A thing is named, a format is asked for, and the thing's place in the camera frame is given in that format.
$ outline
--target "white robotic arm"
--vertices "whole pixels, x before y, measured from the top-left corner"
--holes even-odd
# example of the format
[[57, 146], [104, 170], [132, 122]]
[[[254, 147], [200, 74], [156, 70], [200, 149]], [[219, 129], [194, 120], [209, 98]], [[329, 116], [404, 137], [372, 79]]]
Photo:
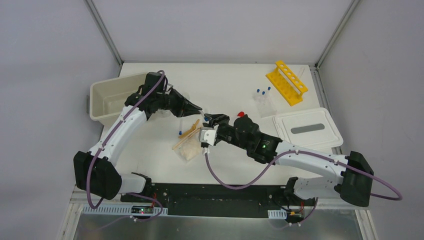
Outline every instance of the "white robotic arm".
[[125, 101], [125, 107], [107, 134], [88, 152], [79, 151], [73, 158], [76, 186], [104, 199], [117, 194], [140, 193], [147, 176], [139, 173], [119, 174], [115, 166], [132, 133], [157, 110], [169, 110], [176, 117], [200, 114], [194, 105], [172, 87], [167, 90], [164, 73], [149, 72], [144, 84]]
[[[132, 133], [153, 113], [159, 109], [170, 110], [179, 118], [201, 113], [200, 107], [189, 102], [173, 88], [167, 90], [167, 85], [168, 80], [163, 73], [148, 73], [144, 85], [127, 98], [122, 113], [107, 134], [88, 152], [79, 151], [75, 155], [73, 161], [76, 186], [87, 190], [89, 203], [90, 192], [111, 200], [117, 194], [140, 193], [147, 181], [151, 181], [139, 173], [119, 174], [115, 166]], [[344, 201], [360, 207], [369, 205], [370, 196], [402, 199], [398, 191], [395, 191], [398, 198], [371, 193], [373, 179], [377, 178], [358, 152], [352, 151], [349, 156], [335, 155], [295, 146], [260, 132], [259, 126], [247, 115], [236, 119], [234, 126], [229, 125], [230, 118], [227, 115], [204, 116], [208, 123], [204, 123], [199, 134], [202, 147], [207, 148], [224, 141], [246, 150], [247, 156], [259, 163], [268, 164], [256, 180], [273, 164], [291, 166], [320, 175], [316, 178], [291, 177], [284, 189], [286, 197], [306, 200], [340, 196]], [[242, 187], [226, 185], [213, 173], [207, 155], [206, 162], [214, 178], [227, 188], [242, 189], [256, 181]], [[390, 187], [382, 180], [377, 181]]]
[[255, 161], [268, 164], [262, 173], [243, 186], [229, 186], [223, 183], [212, 171], [209, 158], [206, 163], [213, 177], [227, 188], [239, 190], [246, 188], [259, 179], [273, 164], [303, 169], [320, 177], [291, 177], [284, 189], [288, 198], [297, 197], [307, 200], [316, 197], [342, 198], [344, 201], [367, 207], [371, 196], [374, 172], [364, 157], [352, 151], [350, 156], [328, 154], [282, 141], [259, 131], [259, 126], [247, 116], [237, 118], [234, 126], [228, 124], [230, 118], [224, 114], [205, 114], [209, 118], [199, 134], [202, 147], [227, 142], [246, 150], [247, 156]]
[[[98, 141], [96, 145], [90, 148], [89, 152], [95, 153], [98, 149], [102, 149], [98, 155], [99, 159], [106, 158], [113, 167], [116, 167], [119, 156], [124, 147], [127, 145], [132, 133], [147, 121], [145, 111], [135, 110], [131, 112], [126, 120], [124, 116], [132, 109], [133, 106], [125, 106], [115, 123], [107, 131], [106, 135]], [[118, 194], [124, 193], [140, 193], [146, 184], [146, 178], [142, 175], [125, 173], [121, 174], [122, 183]]]

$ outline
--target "white tabletop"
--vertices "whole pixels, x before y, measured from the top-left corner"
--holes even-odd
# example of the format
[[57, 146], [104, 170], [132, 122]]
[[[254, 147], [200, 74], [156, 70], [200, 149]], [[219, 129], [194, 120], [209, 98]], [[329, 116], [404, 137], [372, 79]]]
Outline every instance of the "white tabletop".
[[[164, 70], [169, 83], [183, 95], [187, 93], [190, 101], [204, 108], [206, 113], [226, 114], [233, 124], [236, 115], [244, 111], [259, 125], [261, 132], [278, 136], [273, 117], [259, 116], [252, 98], [257, 89], [262, 91], [271, 87], [268, 94], [277, 113], [319, 108], [320, 104], [308, 65], [289, 65], [295, 74], [304, 69], [300, 80], [309, 89], [303, 94], [303, 102], [291, 107], [265, 77], [275, 67], [274, 64], [124, 63], [120, 76]], [[184, 117], [183, 131], [199, 118], [198, 115]], [[209, 173], [202, 154], [186, 163], [172, 150], [179, 141], [179, 127], [180, 119], [173, 115], [152, 115], [133, 133], [119, 157], [117, 171], [141, 173], [149, 176], [154, 183], [218, 184]], [[107, 131], [105, 126], [102, 136]], [[227, 184], [246, 184], [266, 166], [247, 157], [245, 150], [225, 142], [209, 149], [212, 169]], [[317, 175], [277, 165], [271, 167], [256, 184], [285, 185], [290, 177], [313, 178]]]

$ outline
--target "white plastic lid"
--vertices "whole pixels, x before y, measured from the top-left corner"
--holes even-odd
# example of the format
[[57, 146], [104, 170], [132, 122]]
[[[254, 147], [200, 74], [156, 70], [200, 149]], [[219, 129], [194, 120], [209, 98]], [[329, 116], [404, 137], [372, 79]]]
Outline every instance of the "white plastic lid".
[[329, 111], [323, 107], [277, 114], [273, 120], [278, 136], [294, 145], [319, 150], [343, 144]]

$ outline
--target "wooden stick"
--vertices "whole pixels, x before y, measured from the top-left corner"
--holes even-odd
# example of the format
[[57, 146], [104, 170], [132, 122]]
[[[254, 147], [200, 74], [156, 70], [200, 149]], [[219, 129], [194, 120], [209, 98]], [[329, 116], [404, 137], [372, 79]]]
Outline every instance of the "wooden stick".
[[187, 139], [191, 138], [196, 133], [200, 132], [200, 127], [196, 128], [196, 130], [190, 132], [187, 136], [185, 136], [183, 139], [181, 139], [175, 146], [172, 147], [172, 150], [175, 150], [178, 146], [180, 146], [182, 143], [184, 143]]
[[191, 127], [189, 130], [185, 131], [183, 134], [181, 134], [180, 136], [178, 136], [179, 139], [184, 138], [185, 136], [189, 135], [191, 132], [193, 132], [194, 130], [196, 130], [196, 127], [199, 124], [200, 119], [198, 119]]

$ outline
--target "beige plastic container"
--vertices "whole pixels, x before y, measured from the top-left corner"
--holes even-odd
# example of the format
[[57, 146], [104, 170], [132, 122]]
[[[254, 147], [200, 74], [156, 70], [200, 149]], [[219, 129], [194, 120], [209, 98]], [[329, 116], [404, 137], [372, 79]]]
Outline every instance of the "beige plastic container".
[[98, 81], [90, 87], [90, 118], [112, 126], [125, 100], [145, 83], [147, 72]]

